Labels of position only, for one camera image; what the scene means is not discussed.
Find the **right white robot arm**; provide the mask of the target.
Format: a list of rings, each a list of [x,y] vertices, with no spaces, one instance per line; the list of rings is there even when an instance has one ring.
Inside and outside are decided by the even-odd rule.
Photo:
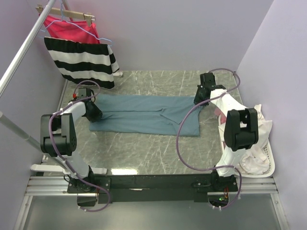
[[[225,149],[216,164],[218,175],[211,178],[211,187],[222,191],[227,186],[225,177],[235,173],[231,166],[237,166],[246,150],[259,140],[258,115],[254,108],[246,108],[234,99],[223,85],[217,85],[212,72],[200,75],[194,104],[209,102],[216,105],[226,117],[224,127]]]

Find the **blue t shirt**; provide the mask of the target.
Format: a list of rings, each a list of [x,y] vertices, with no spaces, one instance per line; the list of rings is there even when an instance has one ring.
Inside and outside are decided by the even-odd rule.
[[[95,104],[102,118],[89,126],[90,131],[142,133],[197,137],[199,113],[191,96],[107,95],[100,94]]]

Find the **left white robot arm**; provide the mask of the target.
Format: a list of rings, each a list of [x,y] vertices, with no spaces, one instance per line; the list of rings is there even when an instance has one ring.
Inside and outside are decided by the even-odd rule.
[[[70,174],[71,183],[79,183],[86,193],[95,189],[94,173],[76,151],[77,137],[74,123],[85,117],[93,123],[102,118],[102,111],[95,105],[94,91],[79,88],[66,109],[41,116],[40,147],[43,153],[61,161]]]

